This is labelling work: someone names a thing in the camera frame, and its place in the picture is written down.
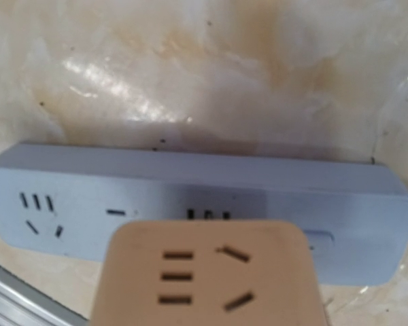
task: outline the beige marble surface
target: beige marble surface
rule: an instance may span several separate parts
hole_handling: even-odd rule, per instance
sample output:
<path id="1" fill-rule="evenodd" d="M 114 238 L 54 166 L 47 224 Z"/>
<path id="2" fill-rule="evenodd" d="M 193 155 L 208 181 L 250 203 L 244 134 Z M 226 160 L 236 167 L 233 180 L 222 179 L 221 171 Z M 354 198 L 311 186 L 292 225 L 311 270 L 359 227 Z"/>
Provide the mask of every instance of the beige marble surface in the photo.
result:
<path id="1" fill-rule="evenodd" d="M 23 140 L 374 160 L 408 185 L 408 0 L 0 0 L 0 152 Z M 99 264 L 1 240 L 0 264 L 89 315 Z M 408 250 L 387 285 L 322 292 L 334 326 L 408 325 Z"/>

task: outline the metal object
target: metal object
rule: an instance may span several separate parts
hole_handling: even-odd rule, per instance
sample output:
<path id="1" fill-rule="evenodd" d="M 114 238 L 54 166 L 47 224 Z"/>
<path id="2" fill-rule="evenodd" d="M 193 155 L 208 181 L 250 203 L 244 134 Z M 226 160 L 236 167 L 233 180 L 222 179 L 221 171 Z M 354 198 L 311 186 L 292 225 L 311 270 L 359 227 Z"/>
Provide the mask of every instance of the metal object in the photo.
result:
<path id="1" fill-rule="evenodd" d="M 283 219 L 322 283 L 388 281 L 408 241 L 408 191 L 385 166 L 20 144 L 0 155 L 0 235 L 102 261 L 142 219 Z"/>
<path id="2" fill-rule="evenodd" d="M 0 326 L 84 326 L 87 320 L 0 267 Z"/>

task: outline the rectangular slot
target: rectangular slot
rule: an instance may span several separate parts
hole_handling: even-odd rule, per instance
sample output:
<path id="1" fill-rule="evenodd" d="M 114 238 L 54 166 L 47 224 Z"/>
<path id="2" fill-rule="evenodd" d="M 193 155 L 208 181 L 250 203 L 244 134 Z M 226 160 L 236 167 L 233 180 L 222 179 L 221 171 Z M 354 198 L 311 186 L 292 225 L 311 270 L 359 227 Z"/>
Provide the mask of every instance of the rectangular slot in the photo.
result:
<path id="1" fill-rule="evenodd" d="M 61 237 L 63 231 L 63 227 L 61 225 L 58 225 L 56 228 L 56 233 L 54 234 L 58 239 Z"/>
<path id="2" fill-rule="evenodd" d="M 254 299 L 254 294 L 252 292 L 248 292 L 233 301 L 230 301 L 224 306 L 225 311 L 230 312 L 235 309 L 238 309 L 242 306 L 245 306 L 248 302 L 251 302 Z"/>
<path id="3" fill-rule="evenodd" d="M 106 213 L 109 215 L 125 216 L 125 211 L 120 211 L 118 209 L 107 209 Z"/>
<path id="4" fill-rule="evenodd" d="M 35 226 L 30 221 L 26 221 L 27 226 L 32 230 L 32 232 L 36 235 L 39 234 L 38 230 L 36 230 Z"/>
<path id="5" fill-rule="evenodd" d="M 25 209 L 27 209 L 29 207 L 29 205 L 27 204 L 26 195 L 24 195 L 23 192 L 20 192 L 20 199 L 21 199 L 21 203 L 22 203 L 23 207 Z"/>
<path id="6" fill-rule="evenodd" d="M 160 295 L 158 297 L 159 304 L 173 304 L 173 305 L 191 305 L 191 295 Z"/>
<path id="7" fill-rule="evenodd" d="M 50 212 L 54 212 L 53 200 L 51 199 L 50 196 L 46 196 L 46 200 L 47 200 L 48 210 Z"/>
<path id="8" fill-rule="evenodd" d="M 188 209 L 188 219 L 195 219 L 195 211 L 193 209 Z"/>
<path id="9" fill-rule="evenodd" d="M 39 203 L 39 198 L 37 194 L 33 194 L 33 201 L 37 210 L 41 210 L 41 204 Z"/>
<path id="10" fill-rule="evenodd" d="M 209 210 L 204 211 L 204 219 L 213 219 L 213 212 Z"/>
<path id="11" fill-rule="evenodd" d="M 165 251 L 163 253 L 164 259 L 171 260 L 191 260 L 193 259 L 192 251 Z"/>
<path id="12" fill-rule="evenodd" d="M 193 274 L 189 272 L 163 272 L 160 279 L 173 282 L 190 282 L 193 279 Z"/>
<path id="13" fill-rule="evenodd" d="M 234 249 L 229 246 L 223 246 L 222 248 L 216 249 L 216 251 L 219 253 L 224 253 L 225 255 L 228 255 L 240 261 L 243 261 L 244 263 L 248 263 L 250 260 L 250 256 L 248 254 L 243 253 L 242 251 Z"/>

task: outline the power strip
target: power strip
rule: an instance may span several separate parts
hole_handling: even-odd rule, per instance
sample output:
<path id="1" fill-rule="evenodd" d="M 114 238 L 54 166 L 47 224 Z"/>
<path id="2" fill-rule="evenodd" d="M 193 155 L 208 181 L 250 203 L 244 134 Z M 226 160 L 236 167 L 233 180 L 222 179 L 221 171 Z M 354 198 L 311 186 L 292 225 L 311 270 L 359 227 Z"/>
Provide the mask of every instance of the power strip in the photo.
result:
<path id="1" fill-rule="evenodd" d="M 102 261 L 122 224 L 281 219 L 308 237 L 322 283 L 388 281 L 408 241 L 408 191 L 385 166 L 15 145 L 0 155 L 8 244 Z"/>

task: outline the white power strip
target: white power strip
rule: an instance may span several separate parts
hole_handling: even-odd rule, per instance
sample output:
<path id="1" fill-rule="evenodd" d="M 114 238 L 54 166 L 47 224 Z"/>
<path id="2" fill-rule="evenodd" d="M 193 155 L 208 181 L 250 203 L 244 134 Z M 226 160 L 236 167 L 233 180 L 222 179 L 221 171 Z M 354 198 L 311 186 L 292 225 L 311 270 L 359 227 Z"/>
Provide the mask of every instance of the white power strip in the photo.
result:
<path id="1" fill-rule="evenodd" d="M 142 219 L 283 219 L 304 230 L 321 282 L 374 285 L 405 250 L 408 192 L 366 164 L 29 144 L 0 155 L 10 245 L 101 261 Z"/>

